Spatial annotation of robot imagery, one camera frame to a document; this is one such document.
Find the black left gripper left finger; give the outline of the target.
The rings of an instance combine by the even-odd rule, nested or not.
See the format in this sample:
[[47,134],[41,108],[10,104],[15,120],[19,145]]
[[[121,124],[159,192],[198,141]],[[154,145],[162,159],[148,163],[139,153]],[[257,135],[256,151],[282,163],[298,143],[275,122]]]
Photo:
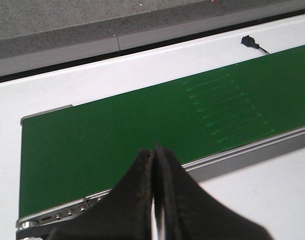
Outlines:
[[56,227],[49,239],[151,239],[152,165],[153,152],[141,149],[107,196],[80,216]]

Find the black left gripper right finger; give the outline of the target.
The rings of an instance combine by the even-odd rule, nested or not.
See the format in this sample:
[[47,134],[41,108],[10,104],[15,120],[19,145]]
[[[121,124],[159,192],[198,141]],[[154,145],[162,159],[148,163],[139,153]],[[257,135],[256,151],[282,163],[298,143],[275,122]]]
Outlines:
[[153,191],[167,240],[270,240],[261,225],[221,204],[182,168],[169,148],[154,150]]

